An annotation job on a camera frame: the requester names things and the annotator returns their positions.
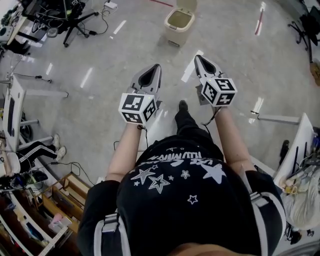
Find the white trash can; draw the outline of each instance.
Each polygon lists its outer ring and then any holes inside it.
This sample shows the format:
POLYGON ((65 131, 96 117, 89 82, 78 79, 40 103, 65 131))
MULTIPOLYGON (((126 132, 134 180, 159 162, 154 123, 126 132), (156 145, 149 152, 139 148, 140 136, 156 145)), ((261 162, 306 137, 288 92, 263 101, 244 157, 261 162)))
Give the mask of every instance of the white trash can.
POLYGON ((197 0, 176 0, 173 9, 164 21, 165 37, 169 42, 182 46, 191 32, 196 17, 197 0))

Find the floor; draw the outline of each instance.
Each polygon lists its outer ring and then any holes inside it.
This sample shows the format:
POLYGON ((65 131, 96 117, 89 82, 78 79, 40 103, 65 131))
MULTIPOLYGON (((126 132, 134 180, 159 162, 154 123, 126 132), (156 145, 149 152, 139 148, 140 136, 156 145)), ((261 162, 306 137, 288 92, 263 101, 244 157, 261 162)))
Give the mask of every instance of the floor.
MULTIPOLYGON (((86 5, 88 12, 104 3, 91 1, 86 5)), ((63 163, 79 162, 95 183, 106 175, 114 141, 120 139, 125 127, 118 113, 121 95, 142 68, 155 63, 162 67, 162 112, 148 132, 149 144, 176 131, 174 115, 180 99, 187 100, 198 124, 210 119, 211 108, 199 105, 195 72, 187 82, 181 80, 197 51, 202 51, 235 82, 238 94, 230 109, 250 154, 277 169, 282 142, 292 142, 297 127, 253 121, 248 118, 250 111, 297 117, 305 112, 314 126, 320 126, 320 88, 309 71, 304 46, 296 44, 295 32, 287 27, 291 18, 278 3, 264 2, 259 35, 255 35, 262 5, 258 0, 198 1, 194 28, 180 48, 168 44, 164 37, 164 20, 171 7, 150 0, 116 0, 118 10, 106 17, 109 27, 105 34, 89 38, 74 35, 68 48, 62 44, 64 34, 34 44, 30 57, 23 58, 14 72, 53 79, 51 84, 25 79, 27 87, 69 93, 62 100, 26 99, 27 118, 40 120, 40 126, 34 127, 36 136, 58 133, 67 148, 63 163)), ((92 17, 85 27, 102 32, 106 24, 99 16, 92 17)), ((20 59, 7 53, 0 64, 0 79, 20 59)), ((219 145, 214 122, 209 129, 219 145)), ((140 149, 145 147, 141 139, 140 149)), ((58 177, 70 171, 69 166, 61 165, 52 169, 58 177)), ((83 173, 81 178, 89 184, 83 173)))

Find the black t-shirt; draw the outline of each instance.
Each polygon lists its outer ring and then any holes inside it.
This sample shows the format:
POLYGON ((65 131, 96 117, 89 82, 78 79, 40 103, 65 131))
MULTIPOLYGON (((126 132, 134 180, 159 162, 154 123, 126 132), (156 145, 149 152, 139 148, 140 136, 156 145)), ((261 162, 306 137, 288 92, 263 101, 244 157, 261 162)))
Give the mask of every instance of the black t-shirt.
MULTIPOLYGON (((146 151, 121 181, 104 181, 88 192, 78 247, 93 255, 97 222, 118 209, 131 255, 164 256, 185 243, 214 244, 259 255, 260 239, 250 195, 222 160, 177 136, 146 151)), ((246 171, 253 192, 279 194, 270 176, 246 171)), ((102 237, 102 255, 118 245, 102 237)))

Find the star print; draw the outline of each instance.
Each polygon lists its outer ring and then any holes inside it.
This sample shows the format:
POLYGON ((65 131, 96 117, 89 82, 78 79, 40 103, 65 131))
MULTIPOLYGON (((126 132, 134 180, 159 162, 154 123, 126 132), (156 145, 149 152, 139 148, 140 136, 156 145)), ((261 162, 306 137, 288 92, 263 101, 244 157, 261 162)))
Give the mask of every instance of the star print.
POLYGON ((141 184, 143 185, 146 181, 146 178, 150 175, 156 174, 155 172, 150 171, 151 168, 148 168, 146 170, 141 170, 139 169, 139 173, 137 176, 134 176, 133 178, 131 178, 131 180, 136 180, 136 179, 140 179, 141 184))
POLYGON ((193 205, 194 203, 198 202, 197 195, 190 195, 190 197, 187 201, 193 205))
POLYGON ((188 170, 182 170, 181 177, 184 177, 186 180, 188 177, 190 177, 189 171, 188 170))
POLYGON ((207 166, 204 164, 200 164, 203 169, 207 171, 207 173, 203 176, 204 179, 212 177, 216 183, 221 184, 222 176, 226 176, 225 172, 222 170, 222 165, 216 164, 214 167, 207 166))
POLYGON ((156 188, 156 190, 158 190, 159 194, 161 194, 164 186, 170 185, 170 183, 164 179, 163 174, 161 174, 158 178, 149 177, 149 179, 152 180, 152 184, 150 185, 149 189, 151 190, 151 189, 156 188))
POLYGON ((174 149, 176 149, 176 147, 170 147, 170 148, 168 148, 166 151, 171 150, 171 151, 173 152, 174 149))

